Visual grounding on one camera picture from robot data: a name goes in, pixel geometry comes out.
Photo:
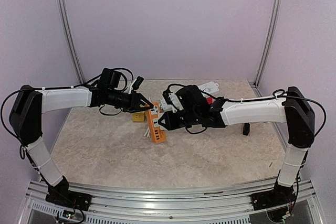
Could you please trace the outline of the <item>orange power strip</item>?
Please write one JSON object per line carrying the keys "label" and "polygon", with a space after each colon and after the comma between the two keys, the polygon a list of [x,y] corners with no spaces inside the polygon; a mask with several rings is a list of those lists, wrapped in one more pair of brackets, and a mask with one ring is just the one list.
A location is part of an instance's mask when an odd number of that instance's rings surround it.
{"label": "orange power strip", "polygon": [[152,102],[153,108],[146,111],[145,116],[148,123],[148,133],[153,143],[163,143],[166,141],[165,131],[158,124],[159,115],[161,115],[158,102]]}

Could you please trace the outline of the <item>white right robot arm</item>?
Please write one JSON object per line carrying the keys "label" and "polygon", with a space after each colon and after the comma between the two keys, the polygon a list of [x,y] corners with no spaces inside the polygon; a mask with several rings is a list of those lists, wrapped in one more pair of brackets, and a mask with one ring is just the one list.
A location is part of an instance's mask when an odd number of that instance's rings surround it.
{"label": "white right robot arm", "polygon": [[275,90],[271,96],[232,100],[214,95],[196,85],[180,85],[172,92],[163,92],[163,114],[158,125],[167,130],[194,125],[208,128],[225,128],[236,124],[275,122],[285,123],[288,128],[288,147],[274,189],[269,192],[273,205],[281,204],[292,192],[299,171],[315,137],[316,116],[311,104],[321,104],[303,96],[297,87]]}

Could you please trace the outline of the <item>black plug with cable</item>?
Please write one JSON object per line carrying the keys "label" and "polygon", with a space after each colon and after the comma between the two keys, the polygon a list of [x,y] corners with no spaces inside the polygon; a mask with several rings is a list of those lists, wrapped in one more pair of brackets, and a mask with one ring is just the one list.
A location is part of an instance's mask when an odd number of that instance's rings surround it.
{"label": "black plug with cable", "polygon": [[249,133],[250,133],[250,124],[245,123],[244,126],[243,126],[243,135],[248,136]]}

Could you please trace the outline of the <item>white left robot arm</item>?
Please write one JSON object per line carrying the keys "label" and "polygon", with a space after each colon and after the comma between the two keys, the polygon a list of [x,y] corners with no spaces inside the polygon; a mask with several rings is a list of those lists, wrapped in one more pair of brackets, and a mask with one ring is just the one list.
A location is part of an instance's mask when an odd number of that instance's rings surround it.
{"label": "white left robot arm", "polygon": [[53,197],[66,206],[73,201],[73,193],[68,190],[69,183],[55,164],[43,134],[43,119],[58,111],[71,111],[76,108],[99,108],[109,105],[124,113],[144,112],[153,104],[137,90],[143,82],[142,77],[125,79],[126,68],[104,68],[102,73],[91,80],[75,86],[40,87],[24,85],[9,94],[1,105],[15,98],[4,129],[20,143],[20,157],[27,158],[33,169],[53,190]]}

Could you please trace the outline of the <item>white plug adapter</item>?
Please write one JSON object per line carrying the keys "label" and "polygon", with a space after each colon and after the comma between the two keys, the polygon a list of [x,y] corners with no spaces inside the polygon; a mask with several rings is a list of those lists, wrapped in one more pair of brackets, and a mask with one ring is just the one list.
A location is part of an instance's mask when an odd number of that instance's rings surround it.
{"label": "white plug adapter", "polygon": [[165,100],[164,98],[162,98],[162,99],[160,100],[160,110],[161,110],[162,112],[164,112],[164,109],[169,108],[169,107],[173,107],[173,105],[168,104],[168,103],[166,102],[166,100]]}

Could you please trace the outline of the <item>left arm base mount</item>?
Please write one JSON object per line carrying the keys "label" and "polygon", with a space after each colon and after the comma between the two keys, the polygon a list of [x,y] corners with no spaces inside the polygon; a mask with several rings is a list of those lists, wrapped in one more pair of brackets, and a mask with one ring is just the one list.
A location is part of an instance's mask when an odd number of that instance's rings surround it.
{"label": "left arm base mount", "polygon": [[76,191],[68,191],[66,195],[51,191],[47,193],[45,200],[55,205],[87,211],[91,204],[92,196]]}

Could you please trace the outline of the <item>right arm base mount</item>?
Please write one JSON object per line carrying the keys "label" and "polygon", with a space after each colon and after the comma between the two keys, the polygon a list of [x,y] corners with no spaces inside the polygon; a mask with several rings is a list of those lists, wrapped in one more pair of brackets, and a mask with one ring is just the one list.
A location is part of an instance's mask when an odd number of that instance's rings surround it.
{"label": "right arm base mount", "polygon": [[289,202],[294,202],[296,194],[294,192],[284,193],[283,191],[275,191],[274,189],[254,193],[251,196],[254,211],[266,208],[272,208]]}

